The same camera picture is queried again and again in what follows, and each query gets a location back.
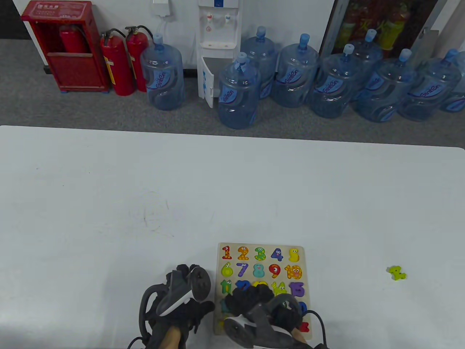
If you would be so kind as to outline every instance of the wall socket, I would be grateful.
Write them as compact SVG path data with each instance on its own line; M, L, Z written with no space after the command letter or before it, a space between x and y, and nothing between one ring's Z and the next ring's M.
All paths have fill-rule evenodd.
M171 15L169 0L152 0L153 13L160 17Z

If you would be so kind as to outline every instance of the yellow puzzle piece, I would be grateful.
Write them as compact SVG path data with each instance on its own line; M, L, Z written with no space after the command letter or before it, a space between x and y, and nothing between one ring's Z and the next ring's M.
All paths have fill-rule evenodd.
M252 286L257 287L258 285L266 285L268 286L268 283L266 281L256 281L252 284Z
M395 281L405 280L407 278L407 274L401 273L402 268L398 265L390 267L387 271L392 275L392 279Z
M297 263L300 259L299 250L296 248L292 248L291 250L289 250L289 256L289 260L291 262Z

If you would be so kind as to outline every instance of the wooden number puzzle board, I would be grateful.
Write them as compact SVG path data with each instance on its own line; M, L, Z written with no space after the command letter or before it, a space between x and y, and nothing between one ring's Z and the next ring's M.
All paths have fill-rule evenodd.
M310 309L305 253L300 246L255 245L222 242L216 267L214 333L223 334L223 320L233 316L222 300L237 287L266 283L275 295L292 294L303 310ZM304 338L312 338L310 314L300 328Z

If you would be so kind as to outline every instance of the black cable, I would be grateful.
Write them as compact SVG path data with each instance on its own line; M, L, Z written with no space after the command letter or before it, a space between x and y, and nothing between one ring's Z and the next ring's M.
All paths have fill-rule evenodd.
M136 343L139 339L140 339L140 340L143 340L142 337L136 337L136 338L134 338L134 339L129 343L127 349L131 349L131 347L133 346L133 344Z
M150 37L152 38L152 41L153 41L152 32L146 26L137 26L137 29L140 29L140 28L144 28L147 31L147 33L149 33L149 35L150 35Z
M307 314L313 314L315 315L318 320L320 321L320 324L321 324L321 332L323 332L323 344L326 346L326 331L325 331L325 324L323 324L323 320L321 319L321 316L318 315L318 313L316 311L313 311L313 310L307 310L305 313L303 313L302 316L305 316Z
M110 39L110 35L112 32L118 32L123 36L123 38L126 37L126 35L124 35L122 31L116 28L111 28L110 30L107 30L106 32L103 33L103 37L104 37L103 45L104 46L108 45L108 40Z

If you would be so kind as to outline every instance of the black glove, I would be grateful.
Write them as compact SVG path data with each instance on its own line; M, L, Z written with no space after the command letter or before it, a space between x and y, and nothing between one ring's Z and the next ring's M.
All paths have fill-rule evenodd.
M251 286L243 291L239 288L225 297L225 304L234 316L245 315L258 303L268 303L274 298L273 291L266 285ZM288 332L302 325L302 317L285 306L276 308L272 313L271 325L281 327Z
M180 271L183 278L186 279L187 275L194 267L196 267L195 264L191 265L190 268L185 264L181 264L177 266L176 270ZM166 275L166 284L169 285L170 281L171 273ZM145 320L148 321L152 328L150 340L148 343L144 343L146 344L146 349L157 349L163 341L166 332L172 326L178 327L181 331L179 349L185 348L189 331L194 329L194 333L196 333L202 318L215 309L213 302L199 303L191 299L189 303L181 304L170 314L158 316L156 314L157 306L166 295L167 292L165 291L157 292L155 301L153 301L150 310L146 313Z

